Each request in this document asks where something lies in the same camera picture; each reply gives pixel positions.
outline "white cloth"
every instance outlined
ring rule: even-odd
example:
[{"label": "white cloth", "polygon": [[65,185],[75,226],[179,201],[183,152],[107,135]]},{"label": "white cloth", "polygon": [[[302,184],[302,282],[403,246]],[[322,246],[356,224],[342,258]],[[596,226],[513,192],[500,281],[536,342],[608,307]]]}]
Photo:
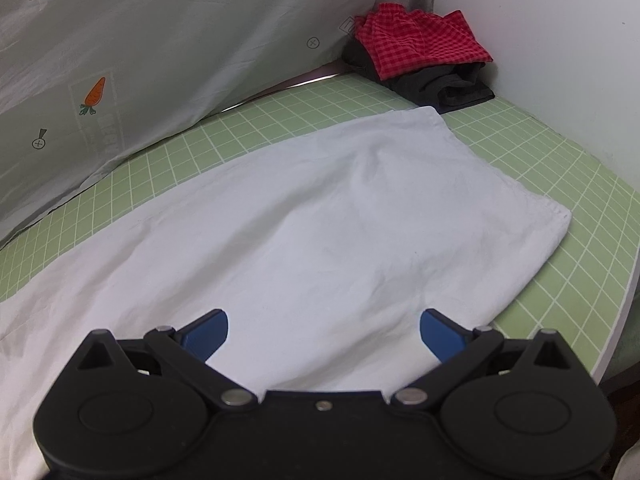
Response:
[{"label": "white cloth", "polygon": [[31,420],[94,328],[137,338],[228,313],[208,363],[265,389],[392,393],[437,364],[418,319],[490,322],[570,212],[476,157],[433,108],[244,155],[120,218],[0,304],[0,475],[31,480]]},{"label": "white cloth", "polygon": [[640,478],[640,442],[627,449],[613,475],[613,480],[638,480]]}]

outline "red plaid cloth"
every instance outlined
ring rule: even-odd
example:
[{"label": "red plaid cloth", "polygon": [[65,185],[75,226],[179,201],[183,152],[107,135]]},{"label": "red plaid cloth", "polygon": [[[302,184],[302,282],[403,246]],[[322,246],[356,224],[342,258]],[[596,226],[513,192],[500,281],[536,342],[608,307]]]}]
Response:
[{"label": "red plaid cloth", "polygon": [[355,21],[356,38],[382,80],[426,66],[493,61],[459,10],[441,17],[383,3]]}]

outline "clothing pile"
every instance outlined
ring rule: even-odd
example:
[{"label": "clothing pile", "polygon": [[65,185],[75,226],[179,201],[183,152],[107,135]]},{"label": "clothing pile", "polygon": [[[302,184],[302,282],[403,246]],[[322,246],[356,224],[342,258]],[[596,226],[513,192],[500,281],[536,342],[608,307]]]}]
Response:
[{"label": "clothing pile", "polygon": [[495,97],[478,79],[491,55],[462,12],[438,16],[383,3],[356,18],[355,38],[342,59],[353,70],[418,106],[452,112]]}]

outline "green grid mat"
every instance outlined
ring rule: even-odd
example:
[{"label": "green grid mat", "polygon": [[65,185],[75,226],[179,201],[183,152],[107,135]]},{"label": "green grid mat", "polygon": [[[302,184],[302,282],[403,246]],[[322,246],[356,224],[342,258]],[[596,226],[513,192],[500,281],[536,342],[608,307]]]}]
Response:
[{"label": "green grid mat", "polygon": [[[356,117],[414,108],[356,75],[261,98],[151,146],[0,251],[0,300],[60,254],[180,182],[244,153]],[[640,242],[640,196],[544,124],[503,99],[444,116],[471,149],[528,189],[570,208],[569,233],[495,320],[509,337],[555,327],[592,369],[622,306]]]}]

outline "orange carrot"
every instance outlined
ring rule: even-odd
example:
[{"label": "orange carrot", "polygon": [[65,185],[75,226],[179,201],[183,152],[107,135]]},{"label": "orange carrot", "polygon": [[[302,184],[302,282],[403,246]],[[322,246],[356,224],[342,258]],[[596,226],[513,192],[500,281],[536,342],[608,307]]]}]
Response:
[{"label": "orange carrot", "polygon": [[95,114],[93,107],[100,102],[100,99],[102,99],[105,81],[107,81],[107,79],[101,77],[94,87],[91,88],[91,91],[84,98],[84,104],[80,105],[80,115],[85,115],[87,112],[91,115]]}]

